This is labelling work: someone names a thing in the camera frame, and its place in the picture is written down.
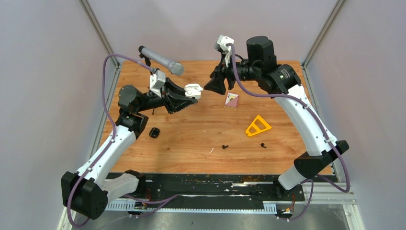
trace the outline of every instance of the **wood grain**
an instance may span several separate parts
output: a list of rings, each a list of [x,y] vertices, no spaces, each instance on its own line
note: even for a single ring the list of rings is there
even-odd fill
[[[168,73],[177,85],[198,83],[202,87],[218,61],[182,61],[182,76]],[[291,65],[302,79],[298,61],[284,61]],[[147,92],[149,73],[139,65],[126,61],[114,93],[110,114],[118,117],[118,91],[132,84]],[[257,93],[263,92],[256,82],[243,82],[245,87]],[[143,111],[149,117],[148,124],[139,139],[130,146],[112,168],[113,172],[132,169],[144,173],[242,173],[280,174],[288,169],[293,160],[305,152],[305,146],[286,113],[270,98],[256,98],[245,94],[236,84],[230,92],[240,95],[238,108],[225,108],[225,95],[203,91],[197,104],[169,115],[164,107]],[[261,115],[272,129],[253,137],[247,137],[246,128]],[[158,138],[149,137],[151,128],[161,130]],[[108,123],[103,141],[111,132]],[[322,173],[331,174],[326,167]]]

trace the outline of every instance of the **yellow plastic object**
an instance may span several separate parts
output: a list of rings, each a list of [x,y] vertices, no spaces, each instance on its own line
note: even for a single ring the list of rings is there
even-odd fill
[[[265,128],[264,128],[264,129],[260,129],[260,128],[255,124],[256,121],[260,121],[260,122],[265,126]],[[251,132],[249,131],[251,128],[254,128],[254,129],[255,129],[255,132],[254,132],[254,133],[251,133]],[[265,131],[267,131],[267,130],[270,130],[271,128],[272,128],[272,127],[264,120],[264,118],[262,118],[260,115],[257,115],[257,117],[254,119],[254,121],[251,122],[251,125],[249,125],[248,128],[245,130],[245,133],[246,133],[247,136],[252,137],[252,136],[254,136],[254,135],[257,135],[257,134],[260,134],[260,133],[265,132]]]

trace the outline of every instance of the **white wall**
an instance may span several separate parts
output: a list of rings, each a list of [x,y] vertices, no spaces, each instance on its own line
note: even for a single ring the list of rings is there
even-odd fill
[[[60,179],[101,119],[106,53],[77,0],[0,5],[0,228],[55,229]]]
[[[349,0],[309,66],[367,230],[404,229],[406,1]]]
[[[218,60],[219,35],[266,35],[278,60],[303,61],[336,0],[89,0],[110,45],[137,57],[140,45],[172,59]]]

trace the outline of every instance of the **scratched black surface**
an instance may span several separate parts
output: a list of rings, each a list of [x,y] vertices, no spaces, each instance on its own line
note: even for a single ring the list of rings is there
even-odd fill
[[[107,179],[120,176],[112,172]],[[272,182],[279,175],[235,175],[235,174],[159,174],[145,173],[147,188],[151,191],[151,200],[161,200],[180,195],[167,203],[167,208],[204,208],[204,209],[263,209],[262,201],[292,201],[292,194],[279,199],[272,191],[272,184],[253,184],[232,186],[244,182]],[[335,176],[329,179],[337,181]],[[296,186],[292,193],[296,201],[304,201],[302,187]]]

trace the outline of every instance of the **robotic arm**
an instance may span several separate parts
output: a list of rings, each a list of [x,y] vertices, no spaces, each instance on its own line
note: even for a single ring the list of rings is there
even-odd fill
[[[145,191],[145,176],[133,170],[120,177],[105,181],[107,174],[122,153],[133,144],[144,131],[148,117],[139,112],[164,106],[169,114],[181,111],[198,102],[203,90],[198,84],[188,84],[181,88],[165,77],[165,73],[154,69],[150,76],[149,91],[140,92],[133,85],[122,87],[118,93],[119,117],[115,122],[116,137],[108,138],[75,173],[66,172],[61,179],[63,204],[67,207],[68,198],[79,178],[80,181],[71,200],[71,209],[90,219],[98,218],[107,205],[128,193],[141,195]]]
[[[217,40],[214,48],[221,53],[221,60],[210,75],[211,80],[205,85],[205,90],[224,95],[226,93],[225,79],[228,82],[228,89],[233,89],[236,78],[232,65],[228,63],[231,59],[231,47],[227,46],[233,42],[233,39],[222,35]],[[241,81],[256,81],[258,86],[268,94],[293,96],[307,105],[305,108],[291,98],[274,97],[292,120],[306,147],[306,152],[295,159],[294,165],[275,181],[279,188],[276,192],[283,195],[305,179],[313,178],[337,158],[329,142],[334,143],[340,154],[347,151],[349,146],[345,140],[338,141],[319,119],[294,69],[289,65],[276,63],[271,40],[265,36],[252,37],[247,40],[247,51],[248,59],[242,59],[236,65]],[[309,111],[306,111],[308,109],[316,114],[329,136],[329,140],[324,138],[317,121]]]

